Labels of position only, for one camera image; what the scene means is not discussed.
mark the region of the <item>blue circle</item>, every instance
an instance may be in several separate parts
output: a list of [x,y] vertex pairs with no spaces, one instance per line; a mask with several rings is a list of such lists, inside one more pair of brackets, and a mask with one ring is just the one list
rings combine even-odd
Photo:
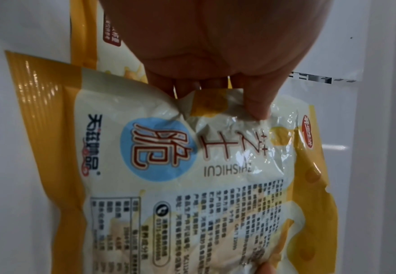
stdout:
[[124,127],[120,151],[134,174],[153,182],[180,177],[197,158],[197,145],[180,121],[153,117],[133,120]]

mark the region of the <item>white background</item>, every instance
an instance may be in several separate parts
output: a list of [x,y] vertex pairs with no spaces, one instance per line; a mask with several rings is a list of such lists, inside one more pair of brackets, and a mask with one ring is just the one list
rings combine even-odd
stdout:
[[[367,47],[359,92],[318,83],[291,89],[287,83],[282,90],[314,103],[323,143],[340,148],[325,149],[325,156],[340,228],[347,218],[337,272],[348,274],[396,273],[396,0],[372,0],[370,19],[368,11],[369,0],[336,0],[317,44],[295,70],[361,79]],[[57,215],[38,178],[4,49],[68,61],[69,1],[0,0],[0,273],[44,274]]]

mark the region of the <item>snack bag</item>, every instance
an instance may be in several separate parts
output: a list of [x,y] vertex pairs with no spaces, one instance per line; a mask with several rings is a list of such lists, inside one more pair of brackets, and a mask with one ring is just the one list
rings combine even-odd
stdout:
[[97,0],[70,0],[71,62],[147,83],[145,69]]
[[254,120],[237,89],[181,100],[6,53],[41,182],[61,211],[52,274],[335,270],[337,210],[314,107]]

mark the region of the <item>red label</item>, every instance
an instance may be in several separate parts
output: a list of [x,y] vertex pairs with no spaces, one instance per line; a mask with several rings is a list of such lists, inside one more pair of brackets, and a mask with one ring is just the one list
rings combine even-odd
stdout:
[[106,14],[103,14],[103,41],[114,46],[121,46],[120,36],[112,27],[111,21]]
[[309,117],[306,115],[303,116],[302,132],[306,145],[311,149],[314,145],[314,140],[312,139],[311,123],[309,122]]

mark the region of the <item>nutrition facts table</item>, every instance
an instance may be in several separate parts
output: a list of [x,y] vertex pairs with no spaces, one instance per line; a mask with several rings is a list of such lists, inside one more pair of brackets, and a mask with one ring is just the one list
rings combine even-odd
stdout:
[[[148,226],[141,227],[141,198],[91,198],[90,203],[93,250],[110,254],[94,258],[93,273],[139,274],[141,255],[145,256],[141,241],[148,238]],[[115,260],[116,254],[129,258]]]

